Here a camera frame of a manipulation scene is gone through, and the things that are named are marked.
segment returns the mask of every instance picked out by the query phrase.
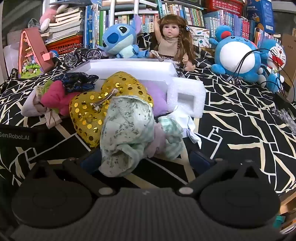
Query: gray ribbed surface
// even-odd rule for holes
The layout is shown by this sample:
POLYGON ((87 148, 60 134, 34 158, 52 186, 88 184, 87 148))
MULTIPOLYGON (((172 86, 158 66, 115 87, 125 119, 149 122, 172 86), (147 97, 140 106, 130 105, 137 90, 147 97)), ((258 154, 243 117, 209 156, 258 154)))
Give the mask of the gray ribbed surface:
POLYGON ((116 196, 99 198, 74 224, 51 230, 21 225, 11 237, 16 241, 272 241, 280 234, 271 227, 224 227, 205 216, 194 199, 179 197, 170 188, 122 188, 116 196))

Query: black circular disc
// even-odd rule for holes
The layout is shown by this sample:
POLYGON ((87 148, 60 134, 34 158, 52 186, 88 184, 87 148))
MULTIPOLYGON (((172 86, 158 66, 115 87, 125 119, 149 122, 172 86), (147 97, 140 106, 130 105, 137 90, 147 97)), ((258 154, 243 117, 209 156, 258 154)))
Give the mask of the black circular disc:
POLYGON ((266 224, 280 207, 279 198, 267 184, 247 177, 206 187, 200 195, 200 203, 212 219, 239 228, 266 224))
POLYGON ((20 186, 12 200, 17 219, 28 226, 54 228, 83 217, 91 208, 92 197, 83 186, 68 181, 38 179, 20 186))

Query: pink toy house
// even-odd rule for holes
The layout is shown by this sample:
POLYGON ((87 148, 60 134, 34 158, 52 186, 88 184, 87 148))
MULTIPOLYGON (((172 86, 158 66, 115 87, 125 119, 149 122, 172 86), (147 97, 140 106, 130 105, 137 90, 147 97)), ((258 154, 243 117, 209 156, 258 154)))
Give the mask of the pink toy house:
POLYGON ((20 78, 31 78, 54 67, 37 27, 26 28, 20 37, 18 71, 20 78))

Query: cloth with floral print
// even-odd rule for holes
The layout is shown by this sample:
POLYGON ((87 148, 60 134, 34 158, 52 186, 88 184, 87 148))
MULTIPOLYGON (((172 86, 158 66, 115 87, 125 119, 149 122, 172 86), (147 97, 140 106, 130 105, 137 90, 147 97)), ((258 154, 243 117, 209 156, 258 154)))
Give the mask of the cloth with floral print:
MULTIPOLYGON (((182 151, 182 128, 169 117, 159 117, 165 132, 163 154, 176 158, 182 151)), ((131 173, 145 148, 154 140, 155 120, 151 106, 137 96, 118 96, 111 99, 100 138, 102 164, 99 171, 107 177, 131 173)))

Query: blue plush toy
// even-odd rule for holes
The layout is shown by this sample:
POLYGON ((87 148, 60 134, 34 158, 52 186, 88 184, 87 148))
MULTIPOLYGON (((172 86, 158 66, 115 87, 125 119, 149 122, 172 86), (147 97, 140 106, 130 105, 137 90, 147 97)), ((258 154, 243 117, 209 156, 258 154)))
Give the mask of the blue plush toy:
POLYGON ((118 23, 110 26, 103 34, 102 50, 104 56, 116 56, 117 58, 148 58, 149 51, 139 50, 134 44, 137 34, 141 31, 141 18, 135 14, 131 25, 118 23))
MULTIPOLYGON (((213 38, 209 40, 212 48, 215 48, 215 64, 211 67, 215 74, 232 75, 245 54, 257 49, 250 40, 233 36, 232 29, 226 25, 219 26, 215 36, 218 41, 213 38)), ((267 58, 266 53, 255 51, 248 55, 243 61, 239 77, 250 83, 257 82, 261 58, 267 58)))
POLYGON ((261 50, 268 54, 267 59, 261 59, 261 68, 258 71, 258 84, 268 88, 271 92, 279 91, 281 83, 284 82, 284 77, 278 73, 286 64, 286 54, 283 48, 274 39, 265 39, 262 41, 260 48, 269 49, 261 50))

